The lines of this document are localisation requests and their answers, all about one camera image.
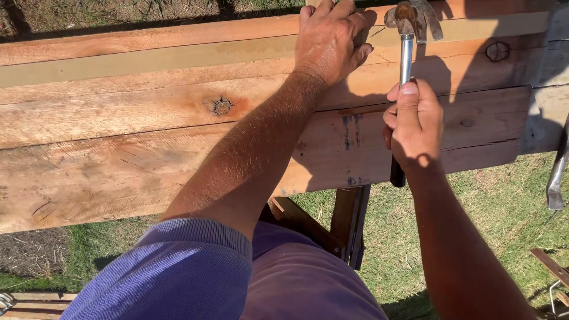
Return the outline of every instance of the purple shirt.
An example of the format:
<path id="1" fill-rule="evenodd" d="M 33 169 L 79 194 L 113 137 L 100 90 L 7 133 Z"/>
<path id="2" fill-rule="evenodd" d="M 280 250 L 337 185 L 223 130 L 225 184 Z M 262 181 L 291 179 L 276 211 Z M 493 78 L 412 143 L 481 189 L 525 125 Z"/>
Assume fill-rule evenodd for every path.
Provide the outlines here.
<path id="1" fill-rule="evenodd" d="M 386 319 L 358 275 L 309 238 L 258 222 L 252 243 L 213 220 L 164 221 L 61 319 Z"/>

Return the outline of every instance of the hairy forearm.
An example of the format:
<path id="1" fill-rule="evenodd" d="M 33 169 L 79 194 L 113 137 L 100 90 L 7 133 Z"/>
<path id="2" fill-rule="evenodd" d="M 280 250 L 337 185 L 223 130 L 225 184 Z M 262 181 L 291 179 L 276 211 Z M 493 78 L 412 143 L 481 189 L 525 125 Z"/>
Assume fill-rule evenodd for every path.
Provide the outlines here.
<path id="1" fill-rule="evenodd" d="M 486 245 L 440 167 L 408 176 L 423 269 L 443 319 L 529 319 L 520 290 Z"/>
<path id="2" fill-rule="evenodd" d="M 324 88 L 313 77 L 293 72 L 278 92 L 217 143 L 164 219 L 213 219 L 251 239 Z"/>

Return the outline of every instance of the claw hammer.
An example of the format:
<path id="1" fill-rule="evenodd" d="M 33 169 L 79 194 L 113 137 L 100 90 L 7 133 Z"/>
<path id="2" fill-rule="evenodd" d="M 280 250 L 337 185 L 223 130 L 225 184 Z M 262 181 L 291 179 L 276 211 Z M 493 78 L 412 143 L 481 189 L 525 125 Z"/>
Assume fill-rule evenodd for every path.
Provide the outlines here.
<path id="1" fill-rule="evenodd" d="M 417 43 L 427 43 L 427 26 L 431 29 L 433 40 L 443 38 L 443 30 L 436 17 L 435 10 L 425 0 L 407 0 L 389 9 L 384 17 L 385 26 L 397 28 L 401 36 L 401 74 L 399 87 L 411 78 L 411 58 L 413 57 L 413 39 Z M 405 187 L 405 173 L 395 157 L 391 158 L 391 176 L 389 181 L 393 186 Z"/>

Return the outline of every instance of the purple sleeve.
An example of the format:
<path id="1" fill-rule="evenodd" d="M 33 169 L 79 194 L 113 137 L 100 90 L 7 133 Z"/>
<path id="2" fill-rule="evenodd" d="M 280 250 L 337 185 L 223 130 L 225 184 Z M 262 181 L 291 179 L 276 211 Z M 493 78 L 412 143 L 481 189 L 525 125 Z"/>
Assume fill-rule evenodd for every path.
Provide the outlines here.
<path id="1" fill-rule="evenodd" d="M 61 319 L 237 319 L 250 278 L 243 234 L 213 220 L 168 220 L 103 269 Z"/>

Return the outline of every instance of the nail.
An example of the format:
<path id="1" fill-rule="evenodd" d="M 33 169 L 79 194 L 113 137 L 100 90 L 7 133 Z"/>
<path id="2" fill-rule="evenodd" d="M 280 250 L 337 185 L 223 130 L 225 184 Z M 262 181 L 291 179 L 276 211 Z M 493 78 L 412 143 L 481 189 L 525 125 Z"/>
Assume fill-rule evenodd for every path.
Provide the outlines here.
<path id="1" fill-rule="evenodd" d="M 419 93 L 419 88 L 417 88 L 417 85 L 413 82 L 406 82 L 401 87 L 401 92 L 403 92 L 404 95 L 416 95 Z"/>

